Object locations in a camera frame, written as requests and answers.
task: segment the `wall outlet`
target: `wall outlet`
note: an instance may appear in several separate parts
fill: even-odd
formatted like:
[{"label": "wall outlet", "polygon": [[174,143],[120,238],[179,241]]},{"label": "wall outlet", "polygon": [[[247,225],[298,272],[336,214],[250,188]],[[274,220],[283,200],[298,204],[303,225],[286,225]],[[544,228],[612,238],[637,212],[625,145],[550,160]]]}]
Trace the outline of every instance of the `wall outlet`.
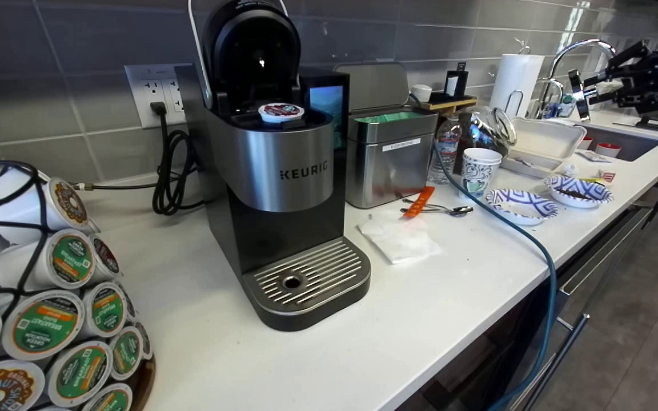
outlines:
[{"label": "wall outlet", "polygon": [[170,63],[130,63],[123,69],[141,119],[141,128],[159,125],[150,102],[165,102],[167,123],[185,123],[182,96],[178,92],[175,71]]}]

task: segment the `gray tile backsplash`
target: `gray tile backsplash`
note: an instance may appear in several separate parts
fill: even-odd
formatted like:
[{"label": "gray tile backsplash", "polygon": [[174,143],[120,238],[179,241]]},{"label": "gray tile backsplash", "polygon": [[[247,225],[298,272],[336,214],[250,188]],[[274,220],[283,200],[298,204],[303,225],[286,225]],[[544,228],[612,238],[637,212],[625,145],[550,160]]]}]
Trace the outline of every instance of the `gray tile backsplash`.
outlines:
[{"label": "gray tile backsplash", "polygon": [[[222,0],[195,0],[200,15]],[[286,0],[303,63],[398,59],[409,82],[443,86],[468,62],[468,93],[490,96],[500,52],[552,54],[576,39],[658,42],[639,0]],[[182,0],[0,0],[0,145],[75,181],[152,171],[123,63],[193,62]],[[571,54],[561,69],[587,63]]]}]

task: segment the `faucet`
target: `faucet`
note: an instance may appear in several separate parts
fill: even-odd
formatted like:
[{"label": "faucet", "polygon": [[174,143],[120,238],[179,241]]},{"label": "faucet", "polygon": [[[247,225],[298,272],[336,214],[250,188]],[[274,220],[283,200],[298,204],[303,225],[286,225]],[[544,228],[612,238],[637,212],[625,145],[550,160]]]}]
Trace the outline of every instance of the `faucet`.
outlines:
[{"label": "faucet", "polygon": [[558,67],[560,67],[561,56],[567,56],[568,52],[574,52],[578,47],[588,47],[588,45],[601,47],[607,54],[607,59],[612,59],[617,54],[617,51],[609,44],[601,42],[601,39],[584,39],[584,42],[568,44],[561,51],[558,51],[555,56],[552,56],[548,77],[544,82],[544,92],[540,92],[539,107],[537,107],[537,119],[540,119],[544,109],[550,104],[550,100],[548,100],[550,97],[550,86],[555,82],[555,72],[558,72]]}]

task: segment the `coffee maker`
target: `coffee maker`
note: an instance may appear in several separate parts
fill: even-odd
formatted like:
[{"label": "coffee maker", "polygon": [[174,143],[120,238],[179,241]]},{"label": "coffee maker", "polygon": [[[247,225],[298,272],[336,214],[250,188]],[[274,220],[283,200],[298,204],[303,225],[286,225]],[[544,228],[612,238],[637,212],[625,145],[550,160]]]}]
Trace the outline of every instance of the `coffee maker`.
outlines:
[{"label": "coffee maker", "polygon": [[[195,44],[202,72],[179,71],[178,82],[213,195],[213,234],[257,317],[306,329],[370,288],[370,261],[343,238],[346,148],[336,120],[311,107],[286,14],[231,0]],[[303,104],[303,117],[265,123],[263,102]]]}]

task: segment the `blue cable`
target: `blue cable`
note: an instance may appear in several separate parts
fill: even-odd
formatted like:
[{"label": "blue cable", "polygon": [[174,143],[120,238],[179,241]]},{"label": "blue cable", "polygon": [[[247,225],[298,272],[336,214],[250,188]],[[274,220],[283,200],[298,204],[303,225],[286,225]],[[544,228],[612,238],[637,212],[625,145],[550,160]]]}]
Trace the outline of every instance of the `blue cable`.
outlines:
[{"label": "blue cable", "polygon": [[489,214],[494,214],[496,220],[504,222],[506,225],[511,225],[516,233],[521,233],[526,240],[530,240],[544,256],[544,262],[548,264],[548,282],[550,282],[550,293],[548,293],[548,312],[544,320],[544,332],[540,332],[540,348],[535,353],[535,364],[531,369],[516,384],[511,386],[503,397],[497,397],[489,411],[504,411],[508,407],[508,401],[516,399],[516,394],[521,394],[531,379],[537,377],[537,371],[544,367],[544,359],[548,353],[548,345],[550,345],[550,332],[555,326],[555,296],[558,296],[558,273],[555,273],[555,262],[552,256],[548,254],[548,249],[528,231],[522,231],[521,225],[516,225],[514,222],[508,222],[506,216],[503,216],[500,212],[496,212],[494,208],[489,208],[484,200],[475,198],[470,191],[465,191],[456,181],[451,181],[451,176],[448,173],[446,165],[441,163],[441,143],[435,141],[433,145],[433,155],[438,160],[441,171],[446,173],[448,182],[451,188],[456,188],[459,191],[464,191],[472,204],[478,204],[481,209],[487,209]]}]

